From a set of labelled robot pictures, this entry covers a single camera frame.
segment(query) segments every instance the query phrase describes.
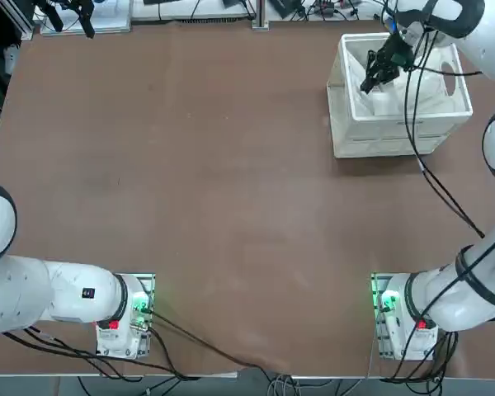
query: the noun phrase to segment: metal bracket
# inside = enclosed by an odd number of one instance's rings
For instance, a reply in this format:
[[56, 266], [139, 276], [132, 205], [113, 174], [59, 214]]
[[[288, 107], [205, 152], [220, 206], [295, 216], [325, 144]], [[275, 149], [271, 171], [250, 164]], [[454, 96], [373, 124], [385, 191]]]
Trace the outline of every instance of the metal bracket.
[[266, 19], [266, 0], [257, 0], [257, 14], [252, 21], [254, 31], [269, 31], [270, 22]]
[[385, 320], [380, 314], [381, 295], [387, 289], [390, 279], [394, 274], [379, 274], [374, 272], [370, 275], [372, 284], [372, 304], [374, 305], [374, 318], [376, 328], [376, 338], [378, 341], [379, 357], [383, 359], [393, 359], [394, 353], [390, 346], [390, 336]]

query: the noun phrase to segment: brown tabletop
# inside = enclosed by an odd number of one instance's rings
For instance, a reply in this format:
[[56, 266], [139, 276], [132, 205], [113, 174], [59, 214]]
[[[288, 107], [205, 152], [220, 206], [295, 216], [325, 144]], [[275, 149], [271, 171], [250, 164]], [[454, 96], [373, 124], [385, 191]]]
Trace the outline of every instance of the brown tabletop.
[[[390, 374], [375, 352], [370, 365], [370, 273], [444, 265], [476, 237], [413, 158], [332, 158], [337, 43], [379, 30], [171, 24], [24, 43], [0, 123], [0, 183], [19, 211], [11, 253], [155, 272], [162, 312], [269, 369]], [[495, 83], [473, 78], [469, 90], [473, 119], [429, 162], [488, 229], [495, 181], [480, 148]], [[95, 345], [91, 326], [45, 328]], [[237, 369], [164, 333], [182, 372]], [[460, 339], [450, 375], [495, 378], [495, 324]], [[164, 363], [157, 346], [148, 361]], [[0, 337], [0, 373], [89, 371]]]

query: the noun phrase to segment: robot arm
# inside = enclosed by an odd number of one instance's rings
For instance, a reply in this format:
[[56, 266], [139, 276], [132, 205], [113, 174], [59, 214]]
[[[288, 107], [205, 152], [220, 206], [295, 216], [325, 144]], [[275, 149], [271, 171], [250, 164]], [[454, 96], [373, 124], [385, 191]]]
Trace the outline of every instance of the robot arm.
[[[408, 59], [407, 52], [417, 45], [425, 27], [438, 32], [437, 45], [456, 44], [466, 58], [495, 80], [495, 0], [388, 0], [379, 13], [392, 33], [383, 52], [396, 53], [396, 66], [413, 65], [414, 59]], [[379, 57], [382, 62], [377, 61], [372, 68], [375, 74], [392, 68], [391, 58], [385, 61]], [[373, 75], [367, 78], [377, 80]], [[388, 83], [392, 78], [378, 83]]]
[[[393, 35], [410, 47], [424, 26], [440, 32], [447, 44], [456, 44], [476, 68], [495, 80], [495, 0], [389, 0], [384, 19]], [[483, 156], [495, 176], [495, 116], [483, 133]], [[422, 359], [436, 343], [437, 328], [456, 332], [495, 318], [495, 248], [484, 254], [494, 245], [495, 228], [462, 249], [447, 266], [392, 277], [382, 302], [395, 358]], [[475, 262], [476, 267], [467, 271]], [[460, 281], [448, 288], [457, 278]]]
[[147, 354], [146, 318], [134, 307], [151, 308], [152, 295], [136, 276], [8, 256], [16, 232], [16, 206], [0, 187], [0, 333], [40, 320], [95, 323], [98, 353], [131, 359]]

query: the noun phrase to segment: wire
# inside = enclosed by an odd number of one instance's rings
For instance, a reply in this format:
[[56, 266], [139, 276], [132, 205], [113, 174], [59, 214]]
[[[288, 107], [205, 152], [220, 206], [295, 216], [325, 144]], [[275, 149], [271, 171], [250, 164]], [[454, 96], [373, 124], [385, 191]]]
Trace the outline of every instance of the wire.
[[147, 396], [147, 395], [150, 395], [150, 393], [155, 390], [156, 388], [159, 388], [160, 386], [162, 386], [163, 384], [166, 384], [172, 380], [174, 380], [176, 377], [171, 377], [171, 378], [167, 378], [167, 379], [164, 379], [163, 381], [161, 382], [158, 382], [157, 384], [151, 386], [150, 388], [146, 388], [146, 390], [144, 390], [143, 392], [141, 392], [138, 396]]
[[246, 8], [247, 12], [247, 19], [249, 21], [252, 21], [255, 19], [255, 16], [249, 11], [248, 5], [246, 4], [246, 0], [240, 0], [240, 2], [244, 5], [244, 8]]
[[[73, 359], [83, 359], [84, 356], [78, 356], [76, 354], [72, 354], [72, 353], [67, 353], [67, 352], [62, 352], [62, 351], [56, 351], [55, 349], [49, 349], [49, 348], [45, 348], [43, 346], [39, 346], [39, 345], [36, 345], [36, 344], [33, 344], [31, 342], [28, 342], [26, 340], [23, 340], [22, 338], [19, 338], [9, 332], [4, 332], [3, 333], [3, 336], [9, 338], [10, 340], [14, 341], [14, 342], [17, 342], [21, 345], [23, 345], [24, 347], [27, 347], [27, 348], [30, 348], [30, 349], [34, 349], [36, 351], [41, 351], [41, 352], [47, 352], [47, 353], [51, 353], [53, 355], [58, 355], [58, 356], [66, 356], [66, 357], [71, 357]], [[122, 358], [122, 357], [115, 357], [115, 356], [97, 356], [97, 359], [99, 361], [123, 361], [125, 363], [130, 363], [132, 365], [140, 365], [142, 367], [149, 367], [149, 368], [153, 368], [153, 369], [158, 369], [158, 370], [163, 370], [163, 371], [166, 371], [166, 372], [169, 372], [171, 374], [174, 374], [172, 373], [172, 371], [167, 368], [167, 367], [164, 367], [162, 365], [153, 365], [153, 364], [150, 364], [150, 363], [143, 363], [141, 361], [132, 361], [130, 359], [125, 359], [125, 358]]]
[[348, 2], [350, 3], [350, 6], [352, 7], [352, 12], [356, 16], [356, 19], [359, 21], [360, 20], [360, 16], [357, 13], [357, 8], [354, 7], [354, 2], [352, 0], [348, 0]]
[[443, 70], [435, 70], [433, 68], [423, 68], [419, 66], [415, 66], [415, 68], [419, 68], [421, 70], [425, 70], [427, 72], [432, 72], [436, 74], [441, 74], [442, 76], [455, 76], [455, 77], [472, 77], [483, 74], [481, 71], [478, 72], [468, 72], [468, 73], [453, 73], [453, 72], [445, 72]]
[[93, 368], [95, 368], [97, 371], [99, 371], [99, 373], [101, 373], [101, 375], [104, 375], [105, 377], [107, 377], [110, 380], [124, 380], [124, 382], [140, 382], [143, 379], [143, 378], [139, 378], [139, 379], [130, 379], [130, 378], [127, 378], [127, 377], [123, 376], [109, 362], [107, 362], [107, 361], [100, 361], [101, 363], [104, 363], [108, 367], [110, 367], [110, 369], [114, 372], [114, 374], [116, 375], [116, 377], [112, 377], [111, 375], [107, 374], [103, 369], [101, 369], [98, 365], [96, 365], [95, 363], [91, 362], [88, 357], [83, 356], [83, 354], [88, 355], [93, 360], [99, 360], [98, 359], [98, 356], [96, 356], [96, 355], [94, 355], [94, 354], [92, 354], [92, 353], [90, 353], [88, 351], [84, 351], [84, 350], [79, 350], [79, 349], [72, 348], [71, 346], [69, 346], [68, 344], [66, 344], [65, 342], [63, 342], [62, 340], [59, 340], [58, 338], [51, 337], [49, 334], [45, 334], [45, 333], [41, 332], [38, 328], [36, 328], [34, 326], [31, 326], [30, 329], [33, 330], [34, 332], [39, 333], [40, 335], [43, 335], [43, 336], [46, 336], [46, 337], [51, 338], [52, 340], [55, 340], [60, 345], [55, 344], [53, 342], [48, 342], [46, 340], [43, 340], [40, 337], [37, 337], [35, 334], [33, 334], [29, 329], [24, 329], [24, 332], [26, 334], [28, 334], [31, 338], [34, 338], [36, 341], [38, 341], [38, 342], [40, 342], [40, 343], [42, 343], [44, 345], [47, 345], [49, 347], [55, 347], [55, 348], [58, 348], [58, 349], [64, 349], [66, 351], [71, 351], [71, 352], [75, 353], [75, 355], [80, 356], [89, 365], [91, 365]]
[[39, 22], [44, 25], [47, 29], [50, 29], [51, 31], [54, 31], [55, 33], [62, 33], [64, 31], [69, 31], [72, 27], [75, 26], [75, 24], [79, 21], [79, 16], [77, 17], [77, 19], [75, 20], [74, 23], [72, 23], [70, 26], [68, 26], [66, 29], [62, 29], [61, 31], [56, 31], [54, 28], [52, 27], [49, 27], [45, 24], [44, 20], [43, 19], [40, 19], [40, 15], [37, 14], [36, 12], [34, 12], [35, 16], [36, 16], [36, 19], [39, 20]]
[[363, 382], [363, 379], [357, 380], [350, 388], [342, 392], [340, 396], [348, 396], [351, 392], [354, 391], [355, 388], [357, 388], [357, 385], [359, 385], [361, 382]]
[[194, 15], [195, 15], [196, 9], [198, 8], [198, 5], [199, 4], [200, 4], [200, 0], [197, 0], [196, 5], [193, 8], [192, 13], [191, 13], [191, 21], [192, 21], [192, 18], [194, 17]]
[[268, 382], [271, 382], [271, 379], [268, 376], [268, 374], [259, 365], [255, 365], [255, 364], [249, 363], [247, 361], [241, 361], [240, 359], [238, 359], [238, 358], [236, 358], [234, 356], [231, 356], [229, 353], [226, 353], [224, 351], [221, 351], [216, 346], [208, 343], [207, 341], [202, 340], [201, 338], [195, 336], [191, 332], [188, 332], [186, 329], [182, 328], [181, 326], [178, 326], [177, 324], [175, 324], [171, 320], [165, 318], [164, 316], [160, 315], [159, 313], [154, 312], [151, 309], [142, 309], [141, 312], [144, 312], [146, 314], [152, 314], [153, 316], [155, 316], [156, 318], [158, 318], [158, 319], [164, 321], [165, 323], [169, 324], [170, 326], [172, 326], [176, 330], [184, 333], [189, 338], [191, 338], [193, 341], [196, 341], [196, 342], [200, 343], [202, 346], [209, 348], [211, 351], [213, 351], [213, 352], [217, 353], [218, 355], [220, 355], [220, 356], [228, 359], [229, 361], [232, 361], [233, 363], [236, 363], [237, 365], [243, 365], [244, 367], [252, 367], [252, 368], [259, 369], [264, 374], [264, 376], [266, 377], [266, 379], [268, 380]]
[[81, 377], [77, 377], [77, 379], [79, 380], [79, 384], [81, 385], [81, 388], [82, 390], [84, 391], [84, 393], [87, 395], [87, 396], [92, 396], [92, 394], [90, 392], [88, 392], [88, 389], [86, 389], [86, 386], [84, 386], [83, 384], [83, 380], [81, 379]]
[[188, 377], [182, 373], [180, 373], [176, 368], [174, 367], [174, 364], [172, 363], [172, 359], [169, 356], [168, 350], [167, 350], [167, 345], [165, 345], [165, 341], [159, 336], [158, 332], [154, 330], [153, 328], [148, 328], [150, 333], [158, 340], [159, 345], [163, 349], [163, 353], [165, 354], [165, 360], [167, 360], [167, 364], [169, 368], [171, 369], [172, 373], [180, 380], [180, 381], [195, 381], [199, 380], [200, 378], [197, 377]]
[[334, 8], [334, 9], [333, 9], [333, 11], [334, 11], [336, 14], [341, 15], [345, 21], [348, 21], [347, 16], [346, 16], [345, 14], [343, 14], [341, 11], [339, 11], [337, 8]]
[[[413, 114], [412, 114], [412, 133], [411, 133], [411, 130], [409, 129], [409, 124], [408, 124], [408, 95], [409, 95], [409, 88], [410, 88], [410, 82], [411, 82], [411, 76], [412, 76], [413, 70], [412, 69], [409, 69], [408, 70], [407, 84], [406, 84], [406, 87], [405, 87], [405, 100], [404, 100], [404, 103], [403, 103], [403, 110], [404, 110], [403, 117], [404, 117], [404, 122], [405, 122], [405, 129], [407, 131], [409, 142], [410, 142], [410, 144], [412, 146], [412, 149], [413, 149], [413, 151], [414, 151], [414, 153], [415, 153], [415, 155], [417, 157], [418, 164], [420, 165], [420, 168], [422, 170], [422, 173], [424, 173], [424, 174], [427, 173], [432, 178], [432, 180], [445, 192], [445, 194], [448, 196], [448, 198], [450, 199], [450, 201], [453, 203], [452, 205], [455, 206], [456, 209], [457, 209], [457, 210], [454, 210], [454, 213], [456, 215], [458, 215], [470, 228], [472, 228], [479, 235], [480, 238], [483, 238], [484, 237], [484, 233], [475, 225], [475, 223], [473, 222], [473, 220], [465, 213], [464, 209], [462, 209], [462, 207], [460, 206], [460, 204], [451, 195], [451, 193], [449, 192], [449, 190], [447, 190], [447, 188], [441, 183], [441, 181], [438, 179], [438, 177], [436, 177], [436, 175], [431, 171], [431, 169], [429, 169], [429, 167], [426, 165], [425, 161], [423, 160], [421, 154], [418, 152], [417, 145], [416, 145], [416, 134], [415, 134], [415, 130], [416, 130], [416, 114], [417, 114], [417, 105], [418, 105], [418, 98], [419, 98], [419, 93], [420, 93], [420, 86], [421, 86], [421, 83], [422, 83], [422, 77], [423, 77], [423, 71], [424, 71], [423, 68], [425, 68], [425, 65], [427, 64], [427, 61], [429, 60], [429, 57], [431, 56], [432, 49], [433, 49], [434, 44], [436, 42], [436, 37], [437, 37], [437, 33], [433, 37], [433, 40], [431, 42], [429, 51], [427, 52], [427, 54], [424, 53], [424, 55], [422, 56], [423, 66], [421, 66], [422, 69], [421, 69], [421, 72], [420, 72], [420, 78], [418, 80], [418, 85], [417, 85], [417, 90], [416, 90], [416, 95], [415, 95], [414, 111], [413, 111]], [[434, 187], [432, 185], [431, 180], [428, 177], [426, 177], [426, 181], [433, 188], [433, 191], [443, 201], [446, 201], [446, 198], [438, 191], [438, 189], [436, 187]]]
[[337, 394], [339, 393], [339, 389], [341, 388], [342, 383], [343, 379], [340, 379], [339, 382], [337, 382], [336, 392], [334, 393], [334, 396], [337, 396]]
[[180, 383], [181, 383], [181, 381], [178, 380], [175, 384], [171, 385], [171, 387], [169, 389], [167, 389], [165, 392], [162, 393], [162, 396], [167, 396], [167, 394], [169, 392], [171, 392], [172, 390], [174, 390], [174, 388], [176, 388]]
[[270, 393], [270, 389], [273, 388], [273, 392], [276, 393], [276, 385], [282, 384], [282, 394], [286, 395], [286, 387], [291, 387], [295, 394], [301, 395], [301, 389], [316, 389], [323, 388], [334, 382], [334, 379], [329, 379], [321, 384], [301, 384], [298, 380], [293, 379], [291, 375], [277, 375], [269, 384], [266, 393]]

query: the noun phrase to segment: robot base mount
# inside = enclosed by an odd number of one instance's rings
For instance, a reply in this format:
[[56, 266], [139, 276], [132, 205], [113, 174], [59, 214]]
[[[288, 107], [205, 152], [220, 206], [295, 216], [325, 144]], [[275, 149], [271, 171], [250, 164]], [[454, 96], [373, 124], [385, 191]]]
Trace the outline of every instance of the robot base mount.
[[[384, 359], [401, 360], [415, 321], [405, 304], [405, 285], [410, 274], [371, 275], [375, 310], [375, 327], [379, 355]], [[438, 327], [428, 328], [425, 322], [417, 324], [405, 360], [421, 361], [435, 345]]]
[[118, 322], [96, 324], [98, 355], [137, 359], [150, 352], [149, 325], [152, 315], [140, 309], [153, 309], [154, 274], [119, 274], [126, 283], [128, 296], [125, 312]]

